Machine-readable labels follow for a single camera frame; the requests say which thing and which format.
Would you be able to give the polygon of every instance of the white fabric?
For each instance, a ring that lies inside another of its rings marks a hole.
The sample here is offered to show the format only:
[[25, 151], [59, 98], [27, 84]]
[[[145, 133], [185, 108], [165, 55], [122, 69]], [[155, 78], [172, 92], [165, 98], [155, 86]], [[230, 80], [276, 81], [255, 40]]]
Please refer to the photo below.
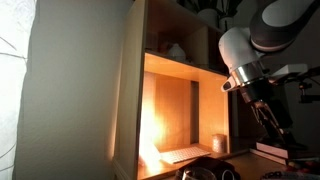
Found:
[[0, 180], [11, 180], [36, 0], [0, 0]]

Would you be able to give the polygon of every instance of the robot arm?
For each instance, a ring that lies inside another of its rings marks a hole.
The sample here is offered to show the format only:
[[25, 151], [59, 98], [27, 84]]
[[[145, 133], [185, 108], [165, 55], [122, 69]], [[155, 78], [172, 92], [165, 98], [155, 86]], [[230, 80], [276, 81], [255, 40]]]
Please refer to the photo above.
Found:
[[231, 28], [219, 41], [219, 50], [230, 74], [222, 91], [238, 89], [269, 137], [282, 144], [295, 144], [287, 130], [292, 120], [273, 95], [272, 83], [288, 74], [305, 74], [307, 67], [287, 66], [270, 75], [260, 59], [288, 47], [319, 5], [320, 0], [270, 1], [255, 13], [249, 28]]

